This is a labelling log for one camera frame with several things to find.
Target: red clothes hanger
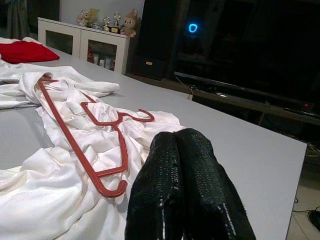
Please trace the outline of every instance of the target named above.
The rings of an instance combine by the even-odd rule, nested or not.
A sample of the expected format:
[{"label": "red clothes hanger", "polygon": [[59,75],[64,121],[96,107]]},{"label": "red clothes hanger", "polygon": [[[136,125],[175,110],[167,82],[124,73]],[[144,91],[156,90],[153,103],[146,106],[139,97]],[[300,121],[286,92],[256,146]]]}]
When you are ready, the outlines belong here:
[{"label": "red clothes hanger", "polygon": [[118,128],[118,125],[123,121],[123,118],[125,116],[131,117],[133,120],[143,122],[143,123],[153,122],[155,120],[155,117],[151,113],[147,112],[146,110],[139,109],[139,111],[147,114],[149,116],[149,118],[137,118],[137,117],[131,116],[130,114],[128,114],[126,112],[118,112],[117,111],[118,119],[116,121],[100,122],[96,119],[96,117],[91,113],[91,111],[88,108],[89,103],[96,103],[96,101],[94,99],[92,99],[90,96],[83,93],[90,102],[82,102],[80,105],[82,106],[84,111],[88,114],[89,118],[92,120],[92,122],[94,124],[96,124],[98,126],[112,126],[113,129],[115,131],[117,131],[120,150],[121,150],[121,166],[96,172],[93,169],[93,167],[91,166],[88,159],[86,158],[85,154],[82,152],[79,145],[77,144],[75,138],[72,136],[67,125],[65,124],[65,122],[61,118],[54,102],[52,101],[48,91],[46,90],[44,82],[54,83],[54,82],[58,82],[58,80],[54,80],[48,75],[43,75],[37,83],[38,83],[38,85],[44,95],[44,98],[47,101],[56,121],[58,122],[61,130],[63,131],[63,133],[64,133],[65,137],[67,138],[69,144],[71,145],[73,151],[75,152],[76,156],[80,160],[82,166],[84,167],[86,173],[88,174],[89,178],[92,180],[92,182],[93,182],[94,186],[96,187],[96,189],[98,190],[98,192],[107,198],[116,198],[116,197],[122,195],[126,191],[126,188],[128,185],[128,183],[125,180],[121,180],[119,182],[118,188],[116,190],[106,189],[106,187],[104,186],[104,184],[101,181],[102,177],[122,173],[128,169],[127,145],[126,145],[126,141],[125,141],[123,134],[121,133],[120,129]]}]

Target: wall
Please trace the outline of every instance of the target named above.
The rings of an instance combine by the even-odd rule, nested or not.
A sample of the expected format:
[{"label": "wall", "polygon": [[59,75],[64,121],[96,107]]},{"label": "wall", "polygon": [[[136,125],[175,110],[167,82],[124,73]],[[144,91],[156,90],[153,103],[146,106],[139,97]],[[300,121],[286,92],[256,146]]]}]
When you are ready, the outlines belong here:
[{"label": "wall", "polygon": [[130,9],[137,9],[141,18],[145,0],[60,0],[60,20],[69,24],[76,24],[76,19],[82,10],[99,9],[98,20],[110,17],[114,23],[114,14],[119,12],[122,16],[120,24],[124,23],[124,17]]}]

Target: curtain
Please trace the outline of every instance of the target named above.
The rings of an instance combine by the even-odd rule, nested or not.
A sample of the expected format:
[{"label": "curtain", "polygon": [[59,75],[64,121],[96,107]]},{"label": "curtain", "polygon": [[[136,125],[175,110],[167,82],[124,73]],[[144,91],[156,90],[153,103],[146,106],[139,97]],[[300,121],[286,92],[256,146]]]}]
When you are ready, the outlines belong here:
[{"label": "curtain", "polygon": [[25,0],[5,0],[8,4],[7,37],[20,39],[30,34]]}]

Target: floor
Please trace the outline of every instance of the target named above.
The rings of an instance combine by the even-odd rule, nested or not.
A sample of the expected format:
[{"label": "floor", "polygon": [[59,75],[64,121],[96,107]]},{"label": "floor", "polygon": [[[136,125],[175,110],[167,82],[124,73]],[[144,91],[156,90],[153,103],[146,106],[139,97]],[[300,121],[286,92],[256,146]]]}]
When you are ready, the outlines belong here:
[{"label": "floor", "polygon": [[[314,210],[320,206],[320,167],[304,165],[296,197],[294,210]],[[318,231],[308,220],[307,212],[293,212],[287,240],[320,240]]]}]

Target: wooden cabinet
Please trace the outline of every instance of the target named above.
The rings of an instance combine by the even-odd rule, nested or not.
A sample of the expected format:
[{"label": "wooden cabinet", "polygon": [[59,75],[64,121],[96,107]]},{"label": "wooden cabinet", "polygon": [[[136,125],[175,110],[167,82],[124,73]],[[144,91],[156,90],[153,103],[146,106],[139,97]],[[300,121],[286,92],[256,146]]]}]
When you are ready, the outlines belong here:
[{"label": "wooden cabinet", "polygon": [[38,18],[38,40],[76,58],[94,62],[106,69],[125,74],[130,38],[112,32]]}]

